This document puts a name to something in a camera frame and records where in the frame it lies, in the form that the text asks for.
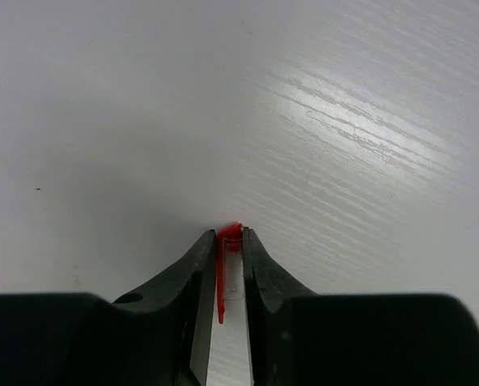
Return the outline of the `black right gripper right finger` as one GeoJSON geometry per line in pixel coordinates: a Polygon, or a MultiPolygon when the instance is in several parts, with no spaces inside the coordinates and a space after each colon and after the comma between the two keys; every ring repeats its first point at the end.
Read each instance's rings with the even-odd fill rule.
{"type": "Polygon", "coordinates": [[[256,385],[479,385],[479,329],[446,294],[319,295],[243,233],[256,385]]]}

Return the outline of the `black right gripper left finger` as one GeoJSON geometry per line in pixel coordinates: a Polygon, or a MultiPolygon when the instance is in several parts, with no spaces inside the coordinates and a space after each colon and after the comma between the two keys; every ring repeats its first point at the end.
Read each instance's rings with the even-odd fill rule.
{"type": "Polygon", "coordinates": [[[0,385],[201,385],[215,291],[214,231],[113,302],[0,294],[0,385]]]}

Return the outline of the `red pen cap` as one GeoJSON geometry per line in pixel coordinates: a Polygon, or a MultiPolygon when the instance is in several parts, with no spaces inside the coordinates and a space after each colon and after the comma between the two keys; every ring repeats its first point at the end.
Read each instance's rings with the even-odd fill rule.
{"type": "Polygon", "coordinates": [[[219,324],[224,324],[227,304],[241,297],[243,225],[235,222],[217,233],[216,305],[219,324]]]}

